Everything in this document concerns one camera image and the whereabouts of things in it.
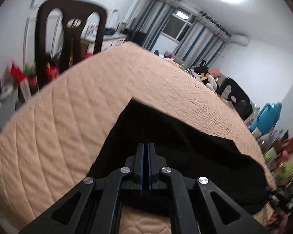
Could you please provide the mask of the black pants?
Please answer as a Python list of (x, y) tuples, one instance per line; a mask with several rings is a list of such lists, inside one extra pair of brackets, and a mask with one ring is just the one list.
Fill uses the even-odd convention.
[(183, 176), (210, 179), (251, 215), (269, 202), (262, 166), (242, 154), (234, 141), (200, 132), (134, 99), (121, 112), (88, 175), (100, 179), (123, 167), (140, 143), (153, 143), (155, 153)]

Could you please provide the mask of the beige quilted table cover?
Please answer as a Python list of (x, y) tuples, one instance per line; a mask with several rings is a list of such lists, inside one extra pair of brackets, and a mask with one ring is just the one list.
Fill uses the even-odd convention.
[(0, 133), (0, 225), (19, 230), (87, 174), (130, 99), (232, 139), (262, 167), (237, 112), (191, 75), (134, 43), (71, 67), (13, 114)]

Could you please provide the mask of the dark plastic chair far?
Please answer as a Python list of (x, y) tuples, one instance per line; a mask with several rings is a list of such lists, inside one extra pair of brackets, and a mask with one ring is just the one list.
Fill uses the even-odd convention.
[(227, 100), (232, 102), (233, 107), (245, 121), (252, 113), (252, 105), (248, 95), (243, 89), (231, 78), (225, 78), (221, 86), (219, 86), (216, 93), (222, 95), (226, 88), (230, 87), (230, 92), (227, 96)]

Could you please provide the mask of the dark plastic chair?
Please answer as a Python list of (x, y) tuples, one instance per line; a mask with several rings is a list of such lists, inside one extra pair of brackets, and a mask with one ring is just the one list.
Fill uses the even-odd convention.
[(219, 86), (216, 93), (222, 95), (226, 88), (230, 87), (230, 92), (227, 96), (227, 100), (232, 102), (233, 107), (245, 121), (252, 113), (252, 105), (248, 95), (243, 89), (231, 78), (225, 78), (221, 86)]
[(107, 21), (107, 10), (100, 5), (80, 0), (47, 0), (41, 4), (37, 11), (35, 27), (35, 64), (38, 88), (42, 89), (48, 84), (46, 72), (46, 23), (49, 14), (58, 9), (62, 13), (63, 45), (59, 58), (60, 73), (83, 60), (81, 54), (81, 34), (87, 19), (92, 13), (99, 16), (99, 25), (96, 33), (93, 54), (102, 51), (103, 37)]

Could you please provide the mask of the blue thermos jug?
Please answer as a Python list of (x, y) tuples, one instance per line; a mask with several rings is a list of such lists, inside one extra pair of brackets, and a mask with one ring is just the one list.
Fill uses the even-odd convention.
[(280, 118), (281, 109), (281, 102), (265, 104), (256, 119), (248, 127), (249, 130), (253, 132), (256, 128), (258, 128), (262, 135), (269, 133), (269, 131), (276, 126), (276, 123)]

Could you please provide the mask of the striped window curtains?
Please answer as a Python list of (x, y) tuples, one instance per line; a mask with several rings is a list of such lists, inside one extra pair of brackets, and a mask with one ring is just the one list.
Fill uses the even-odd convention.
[[(182, 0), (139, 0), (134, 3), (130, 40), (148, 51), (160, 49), (161, 37), (176, 44), (172, 54), (188, 68), (211, 66), (230, 41), (231, 33), (204, 11), (193, 12)], [(175, 9), (182, 8), (195, 15), (194, 22), (180, 42), (162, 34)]]

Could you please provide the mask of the window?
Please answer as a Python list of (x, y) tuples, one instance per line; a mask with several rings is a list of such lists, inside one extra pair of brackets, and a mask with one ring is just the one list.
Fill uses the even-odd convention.
[(180, 42), (192, 26), (195, 15), (182, 8), (175, 9), (169, 17), (162, 34), (170, 39)]

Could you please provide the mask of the white air conditioner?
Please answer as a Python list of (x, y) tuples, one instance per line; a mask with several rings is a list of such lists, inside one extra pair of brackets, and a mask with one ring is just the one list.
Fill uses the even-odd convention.
[(249, 44), (249, 38), (247, 36), (240, 35), (240, 34), (232, 34), (230, 38), (230, 42), (247, 47)]

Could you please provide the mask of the dark plastic chair left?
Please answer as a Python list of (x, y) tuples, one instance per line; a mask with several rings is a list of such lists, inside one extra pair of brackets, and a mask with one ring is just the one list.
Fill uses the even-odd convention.
[(107, 21), (107, 10), (100, 5), (80, 0), (47, 0), (41, 4), (37, 11), (35, 27), (35, 64), (38, 88), (42, 89), (48, 84), (46, 72), (46, 23), (49, 14), (58, 9), (62, 13), (63, 45), (59, 58), (60, 73), (83, 60), (81, 54), (81, 34), (87, 19), (92, 13), (99, 16), (99, 25), (96, 33), (93, 54), (102, 51), (103, 37)]

